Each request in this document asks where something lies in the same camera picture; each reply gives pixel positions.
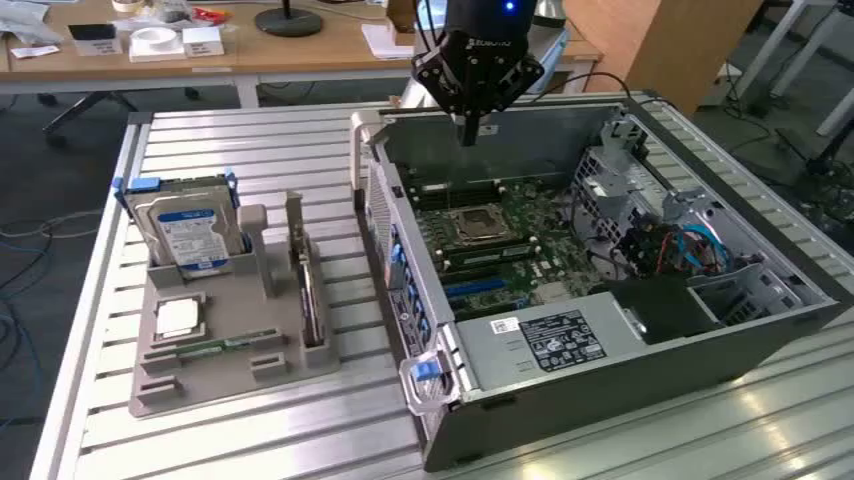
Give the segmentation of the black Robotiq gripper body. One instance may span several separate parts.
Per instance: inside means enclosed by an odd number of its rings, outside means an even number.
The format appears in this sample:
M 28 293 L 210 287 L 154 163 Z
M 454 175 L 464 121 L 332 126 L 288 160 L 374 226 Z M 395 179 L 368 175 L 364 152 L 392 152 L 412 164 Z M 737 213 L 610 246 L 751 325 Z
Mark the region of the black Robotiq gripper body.
M 474 110 L 475 83 L 494 57 L 518 59 L 529 51 L 531 1 L 450 1 L 440 51 Z

